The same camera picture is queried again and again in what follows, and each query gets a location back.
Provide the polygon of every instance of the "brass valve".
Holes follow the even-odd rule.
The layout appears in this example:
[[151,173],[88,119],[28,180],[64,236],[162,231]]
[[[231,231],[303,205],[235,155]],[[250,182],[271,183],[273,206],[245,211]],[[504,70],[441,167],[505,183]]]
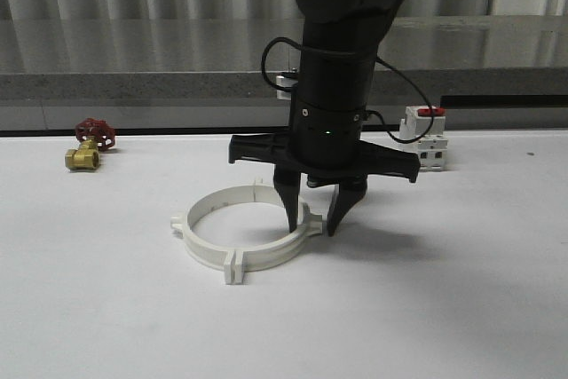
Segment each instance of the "brass valve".
[[67,150],[65,165],[71,170],[95,170],[99,166],[99,148],[95,138],[83,141],[76,150]]

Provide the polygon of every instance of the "gray countertop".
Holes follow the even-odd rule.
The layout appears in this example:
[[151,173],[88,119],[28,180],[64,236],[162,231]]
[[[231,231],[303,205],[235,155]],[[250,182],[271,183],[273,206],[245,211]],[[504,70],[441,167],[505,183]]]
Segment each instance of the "gray countertop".
[[[12,110],[20,107],[41,109],[39,129],[69,126],[65,120],[46,119],[46,107],[279,107],[260,76],[260,56],[276,36],[299,41],[302,23],[0,21],[0,106],[7,107],[0,113],[0,130],[28,119],[14,119]],[[398,19],[380,53],[406,70],[434,103],[446,95],[565,94],[568,17]],[[281,71],[297,66],[298,59],[297,52],[276,46],[267,66]],[[404,105],[416,102],[401,79],[376,69],[370,105],[397,117]],[[282,112],[274,117],[280,119],[262,125],[285,124]],[[128,126],[164,127],[168,120],[134,120]],[[204,123],[225,125],[215,119]],[[258,123],[246,113],[231,125],[246,124]],[[183,120],[173,126],[192,127]]]

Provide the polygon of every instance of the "white table surface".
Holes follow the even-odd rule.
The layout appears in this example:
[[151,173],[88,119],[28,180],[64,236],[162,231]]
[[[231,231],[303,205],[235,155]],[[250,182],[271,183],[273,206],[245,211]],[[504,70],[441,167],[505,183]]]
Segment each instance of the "white table surface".
[[[242,286],[170,230],[270,181],[228,137],[119,137],[94,173],[65,168],[73,138],[0,139],[0,377],[568,377],[568,131],[448,136],[449,170],[371,177],[335,237]],[[326,213],[332,191],[303,197]],[[202,231],[285,230],[256,207]]]

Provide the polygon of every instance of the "white electrical component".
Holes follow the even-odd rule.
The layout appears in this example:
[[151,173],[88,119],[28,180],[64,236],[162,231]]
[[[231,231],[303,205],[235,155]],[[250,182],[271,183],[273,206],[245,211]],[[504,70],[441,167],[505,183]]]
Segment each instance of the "white electrical component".
[[[444,170],[446,166],[446,111],[434,107],[434,115],[434,123],[428,134],[413,144],[400,145],[402,151],[418,154],[421,170]],[[400,138],[416,138],[428,129],[429,124],[430,109],[427,106],[406,107],[406,116],[400,121]]]
[[[295,68],[276,76],[276,84],[283,88],[291,88],[296,83],[298,83],[298,71]],[[276,91],[276,98],[284,101],[290,101],[292,99],[292,94],[290,92],[278,90]]]

